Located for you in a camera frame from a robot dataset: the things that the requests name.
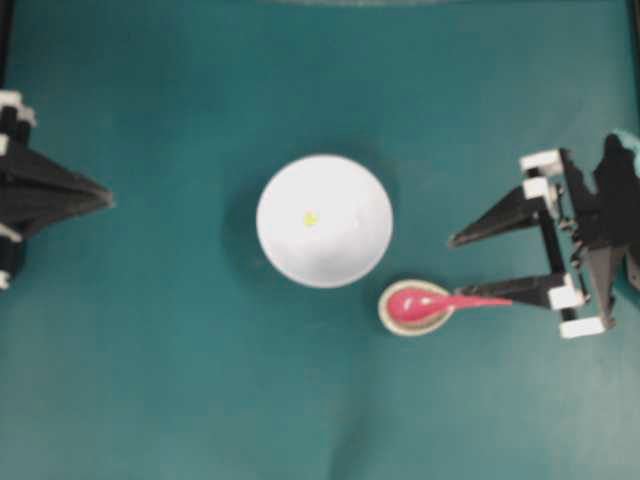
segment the bowl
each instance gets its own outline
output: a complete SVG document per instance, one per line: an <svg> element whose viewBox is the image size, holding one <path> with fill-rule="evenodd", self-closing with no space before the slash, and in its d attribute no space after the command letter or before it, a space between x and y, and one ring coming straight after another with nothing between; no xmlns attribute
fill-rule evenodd
<svg viewBox="0 0 640 480"><path fill-rule="evenodd" d="M336 288L378 264L393 232L393 210L380 181L339 155L312 155L267 184L256 218L260 245L289 279Z"/></svg>

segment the table surface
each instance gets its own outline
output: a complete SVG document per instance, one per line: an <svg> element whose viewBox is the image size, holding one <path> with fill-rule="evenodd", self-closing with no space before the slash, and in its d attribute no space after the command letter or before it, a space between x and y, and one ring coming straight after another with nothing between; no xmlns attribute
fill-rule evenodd
<svg viewBox="0 0 640 480"><path fill-rule="evenodd" d="M2 296L0 476L637 478L629 292L576 341L526 306L409 340L375 310L407 276L545 272L535 231L446 240L519 156L592 168L610 129L638 131L629 28L615 0L18 2L8 86L37 109L32 146L118 206L43 232ZM395 209L384 260L337 290L292 284L256 239L262 186L314 152L368 166Z"/></svg>

